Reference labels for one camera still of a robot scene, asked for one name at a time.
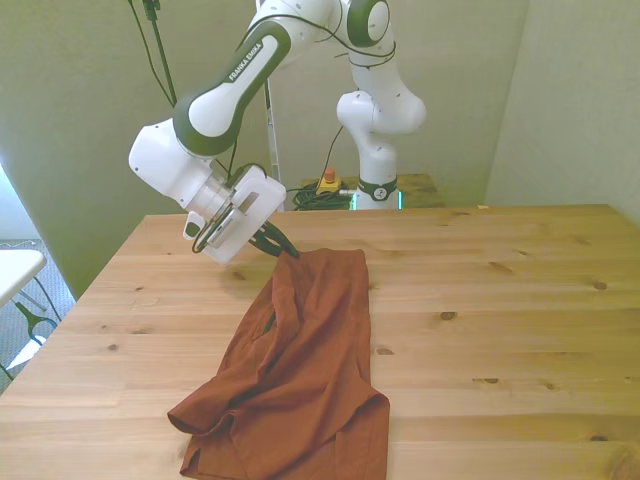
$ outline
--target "robotic arm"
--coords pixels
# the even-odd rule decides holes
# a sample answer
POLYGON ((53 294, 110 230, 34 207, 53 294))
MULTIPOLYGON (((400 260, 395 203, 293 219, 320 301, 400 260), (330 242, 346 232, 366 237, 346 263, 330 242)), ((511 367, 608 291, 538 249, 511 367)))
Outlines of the robotic arm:
POLYGON ((395 151, 372 134, 412 132, 426 110, 398 75, 386 0, 266 0, 221 74, 181 99, 173 119, 144 127, 129 156, 142 180, 190 212, 184 236, 194 240, 194 252, 227 263, 251 242, 277 255, 268 241, 273 239, 295 253, 265 223, 286 189, 256 166, 225 180, 210 164, 236 142, 247 105, 273 71, 327 37, 349 49, 360 89, 338 104, 338 117, 360 152, 359 205, 397 205, 395 151))

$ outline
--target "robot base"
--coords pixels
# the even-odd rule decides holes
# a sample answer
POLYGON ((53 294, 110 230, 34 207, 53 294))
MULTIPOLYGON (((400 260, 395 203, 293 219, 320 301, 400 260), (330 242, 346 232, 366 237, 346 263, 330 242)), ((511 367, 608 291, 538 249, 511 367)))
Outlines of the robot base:
POLYGON ((353 195, 351 210, 402 210, 403 200, 402 192, 399 190, 389 195, 386 200, 378 202, 372 199, 369 194, 358 189, 353 195))

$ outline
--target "chair leg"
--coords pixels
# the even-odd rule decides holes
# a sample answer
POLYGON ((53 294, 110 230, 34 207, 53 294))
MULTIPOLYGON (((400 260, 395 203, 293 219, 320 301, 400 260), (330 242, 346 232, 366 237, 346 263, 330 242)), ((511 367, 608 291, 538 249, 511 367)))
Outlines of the chair leg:
POLYGON ((24 305, 22 305, 22 303, 20 302, 14 302, 16 308, 18 310, 20 310, 20 312, 24 315, 24 317, 27 319, 27 335, 29 335, 29 338, 31 340, 34 340, 37 344, 42 345, 42 342, 40 340, 38 340, 35 336, 35 334, 33 333, 33 329, 35 328, 36 325, 38 325, 39 323, 48 323, 49 325, 51 325, 51 328, 55 330, 55 328, 58 326, 58 324, 56 322, 54 322, 53 320, 51 320, 50 318, 46 318, 46 317, 39 317, 38 315, 34 315, 33 313, 31 313, 27 307, 25 307, 24 305))
POLYGON ((51 305, 51 308, 53 308, 53 313, 55 313, 56 317, 58 318, 58 322, 62 322, 62 318, 60 318, 60 314, 58 313, 58 310, 56 310, 56 306, 51 301, 51 297, 47 293, 47 290, 44 288, 44 285, 42 285, 42 282, 40 281, 40 279, 38 277, 33 277, 33 279, 38 283, 38 285, 42 289, 42 293, 44 293, 44 296, 47 297, 47 300, 49 301, 49 305, 51 305))
POLYGON ((29 300, 31 303, 33 303, 36 307, 38 307, 43 313, 47 311, 47 307, 45 307, 44 305, 42 305, 40 302, 36 301, 36 299, 34 299, 31 295, 29 295, 27 292, 25 292, 24 290, 20 290, 18 292, 18 295, 23 296, 24 298, 26 298, 27 300, 29 300))
POLYGON ((6 368, 4 368, 4 365, 2 365, 1 363, 0 363, 0 370, 2 370, 2 371, 4 372, 4 374, 5 374, 7 377, 9 377, 9 380, 13 382, 13 375, 11 375, 11 374, 9 373, 9 371, 8 371, 6 368))

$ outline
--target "wood knot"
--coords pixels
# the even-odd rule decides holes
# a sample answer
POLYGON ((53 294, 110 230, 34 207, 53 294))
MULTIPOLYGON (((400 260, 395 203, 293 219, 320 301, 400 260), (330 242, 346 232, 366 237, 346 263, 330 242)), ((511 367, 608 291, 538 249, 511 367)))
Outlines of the wood knot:
POLYGON ((490 384, 496 384, 498 383, 500 380, 497 378, 474 378, 473 379, 473 383, 490 383, 490 384))
POLYGON ((456 318, 458 316, 457 312, 442 312, 440 314, 440 318, 442 320, 453 320, 454 318, 456 318))
POLYGON ((378 355, 395 355, 395 353, 393 353, 393 350, 387 347, 380 347, 376 350, 376 352, 378 353, 378 355))
POLYGON ((509 274, 509 275, 513 274, 513 270, 511 270, 509 267, 507 267, 506 265, 504 265, 502 263, 489 262, 489 266, 495 268, 500 273, 506 273, 506 274, 509 274))
POLYGON ((576 237, 576 242, 578 242, 580 245, 585 245, 587 247, 591 246, 591 242, 584 237, 576 237))

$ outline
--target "wooden table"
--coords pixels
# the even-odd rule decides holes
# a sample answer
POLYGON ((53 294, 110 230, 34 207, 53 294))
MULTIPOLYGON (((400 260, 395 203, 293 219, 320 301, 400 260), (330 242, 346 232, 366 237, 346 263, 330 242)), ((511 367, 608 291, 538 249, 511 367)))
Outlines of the wooden table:
MULTIPOLYGON (((274 260, 148 217, 0 397, 2 479, 178 479, 167 410, 209 379, 274 260)), ((637 479, 640 233, 608 207, 276 215, 365 250, 390 480, 637 479)))

